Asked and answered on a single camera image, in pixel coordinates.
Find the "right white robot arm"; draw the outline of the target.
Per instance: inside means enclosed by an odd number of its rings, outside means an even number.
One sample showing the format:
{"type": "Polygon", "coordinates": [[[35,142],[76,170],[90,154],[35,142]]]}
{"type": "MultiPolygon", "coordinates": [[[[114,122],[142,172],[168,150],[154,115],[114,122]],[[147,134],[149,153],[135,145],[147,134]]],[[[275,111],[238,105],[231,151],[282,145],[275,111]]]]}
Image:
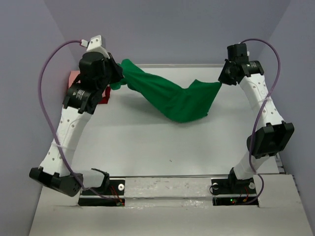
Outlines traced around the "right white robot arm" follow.
{"type": "Polygon", "coordinates": [[[239,85],[256,115],[252,134],[247,138],[248,150],[231,169],[226,181],[227,189],[237,193],[249,183],[255,171],[266,160],[285,148],[294,126],[279,114],[266,86],[262,65],[249,59],[246,44],[228,46],[227,54],[219,82],[239,85]]]}

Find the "green t-shirt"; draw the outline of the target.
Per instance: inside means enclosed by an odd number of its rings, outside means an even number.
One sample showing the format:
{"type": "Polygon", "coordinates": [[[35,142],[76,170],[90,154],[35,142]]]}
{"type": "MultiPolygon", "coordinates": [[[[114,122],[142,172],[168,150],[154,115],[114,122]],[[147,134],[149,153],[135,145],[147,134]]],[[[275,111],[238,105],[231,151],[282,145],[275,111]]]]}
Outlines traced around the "green t-shirt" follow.
{"type": "Polygon", "coordinates": [[[165,117],[179,123],[206,117],[222,86],[220,82],[195,79],[187,88],[182,88],[164,77],[144,72],[129,59],[124,59],[120,67],[124,77],[110,85],[112,90],[127,86],[140,93],[165,117]]]}

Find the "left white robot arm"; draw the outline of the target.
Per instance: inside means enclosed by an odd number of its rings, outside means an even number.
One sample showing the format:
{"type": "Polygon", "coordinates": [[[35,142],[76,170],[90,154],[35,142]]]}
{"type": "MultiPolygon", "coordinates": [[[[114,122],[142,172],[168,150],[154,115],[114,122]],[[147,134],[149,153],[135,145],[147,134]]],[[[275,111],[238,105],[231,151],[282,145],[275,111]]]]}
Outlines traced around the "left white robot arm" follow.
{"type": "Polygon", "coordinates": [[[123,70],[110,53],[101,52],[84,53],[79,69],[64,97],[59,126],[52,129],[54,139],[48,153],[39,167],[31,168],[29,177],[70,197],[81,190],[101,196],[108,191],[109,174],[96,168],[75,172],[71,164],[83,130],[103,93],[110,84],[123,78],[123,70]]]}

